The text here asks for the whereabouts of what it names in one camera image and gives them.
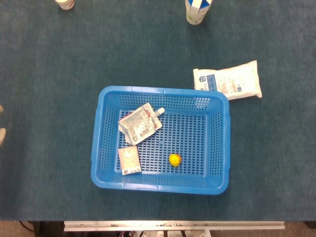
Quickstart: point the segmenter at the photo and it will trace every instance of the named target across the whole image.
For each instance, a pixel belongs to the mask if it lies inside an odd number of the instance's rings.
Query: mesh grid
[[[199,180],[188,180],[181,178],[166,178],[166,177],[149,177],[148,175],[115,175],[112,182],[118,183],[138,183],[138,184],[156,184],[156,185],[174,185],[174,186],[188,186],[188,187],[199,187],[207,188],[208,185],[203,179]]]
[[[113,157],[114,146],[114,122],[115,122],[115,111],[110,107],[104,108],[104,116],[102,119],[102,136],[100,144],[100,155],[99,155],[99,168],[108,169],[110,164],[110,157]]]
[[[205,111],[210,99],[203,97],[172,96],[159,94],[119,94],[122,107],[140,107],[150,103],[154,108],[164,107],[166,110]]]
[[[210,175],[222,174],[222,112],[210,120]]]
[[[130,111],[120,113],[120,118]],[[142,173],[181,173],[203,175],[205,158],[205,116],[163,114],[159,117],[162,128],[137,145]],[[118,147],[129,146],[119,133]],[[170,165],[171,153],[180,154],[179,167]],[[116,171],[120,172],[119,156]]]

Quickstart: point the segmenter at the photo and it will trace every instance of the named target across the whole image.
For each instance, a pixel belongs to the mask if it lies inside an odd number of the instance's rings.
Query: cup
[[[212,0],[185,0],[187,21],[192,25],[200,24],[210,8]]]
[[[75,0],[55,0],[55,1],[64,10],[69,10],[73,8],[73,6],[75,5]]]

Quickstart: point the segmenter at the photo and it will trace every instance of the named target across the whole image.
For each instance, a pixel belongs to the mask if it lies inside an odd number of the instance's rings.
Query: white pouch
[[[118,121],[118,129],[124,133],[126,142],[135,146],[162,127],[158,116],[163,113],[164,108],[154,111],[152,106],[146,103]]]
[[[195,90],[219,91],[229,100],[262,97],[257,61],[222,70],[194,69],[193,75]]]

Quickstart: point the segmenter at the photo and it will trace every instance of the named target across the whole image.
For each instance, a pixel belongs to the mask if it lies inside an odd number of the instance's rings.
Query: yellow ball
[[[182,159],[181,159],[181,156],[179,154],[171,154],[169,156],[169,162],[174,167],[178,167],[179,164],[181,163],[181,161],[182,161]]]

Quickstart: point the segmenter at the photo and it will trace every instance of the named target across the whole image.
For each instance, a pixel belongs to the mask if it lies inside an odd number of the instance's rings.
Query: blue and white container
[[[185,0],[187,21],[192,25],[202,22],[213,0]]]

